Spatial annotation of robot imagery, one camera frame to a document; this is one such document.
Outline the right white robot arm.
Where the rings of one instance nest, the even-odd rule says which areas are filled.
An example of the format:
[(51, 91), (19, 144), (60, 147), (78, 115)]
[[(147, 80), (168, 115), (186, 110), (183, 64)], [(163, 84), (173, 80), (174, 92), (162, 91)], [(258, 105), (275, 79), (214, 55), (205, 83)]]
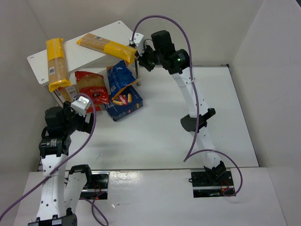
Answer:
[(155, 66), (160, 65), (178, 85), (188, 108), (188, 114), (180, 120), (181, 126), (193, 136), (192, 146), (201, 149), (206, 180), (210, 185), (214, 185), (226, 172), (223, 161), (214, 152), (207, 129), (208, 120), (216, 111), (205, 102), (196, 84), (188, 52), (184, 49), (176, 50), (170, 33), (166, 30), (153, 33), (151, 41), (153, 45), (147, 45), (145, 37), (135, 33), (130, 43), (138, 51), (137, 60), (140, 66), (152, 71)]

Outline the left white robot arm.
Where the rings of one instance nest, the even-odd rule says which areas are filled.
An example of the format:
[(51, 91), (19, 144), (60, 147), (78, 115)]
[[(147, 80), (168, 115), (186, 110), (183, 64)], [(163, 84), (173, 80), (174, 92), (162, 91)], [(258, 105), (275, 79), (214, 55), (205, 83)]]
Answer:
[(65, 174), (71, 134), (75, 131), (91, 134), (95, 117), (86, 122), (91, 102), (79, 97), (72, 103), (52, 107), (45, 112), (46, 127), (39, 144), (43, 177), (40, 206), (32, 226), (75, 226), (76, 207), (84, 185), (90, 180), (88, 165), (73, 166)]

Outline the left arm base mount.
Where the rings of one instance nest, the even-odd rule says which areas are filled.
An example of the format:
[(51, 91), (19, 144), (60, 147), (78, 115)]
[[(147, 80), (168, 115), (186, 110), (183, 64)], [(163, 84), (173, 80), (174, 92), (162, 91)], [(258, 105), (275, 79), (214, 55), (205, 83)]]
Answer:
[(92, 171), (90, 181), (88, 181), (80, 194), (81, 198), (88, 200), (107, 200), (109, 186), (109, 171)]

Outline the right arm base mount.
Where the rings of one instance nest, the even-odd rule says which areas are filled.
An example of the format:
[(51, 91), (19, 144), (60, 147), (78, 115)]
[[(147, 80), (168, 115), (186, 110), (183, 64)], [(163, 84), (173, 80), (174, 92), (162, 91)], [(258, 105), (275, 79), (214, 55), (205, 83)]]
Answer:
[(227, 170), (217, 181), (210, 182), (204, 170), (192, 170), (188, 181), (192, 184), (194, 198), (223, 197), (235, 193), (230, 170)]

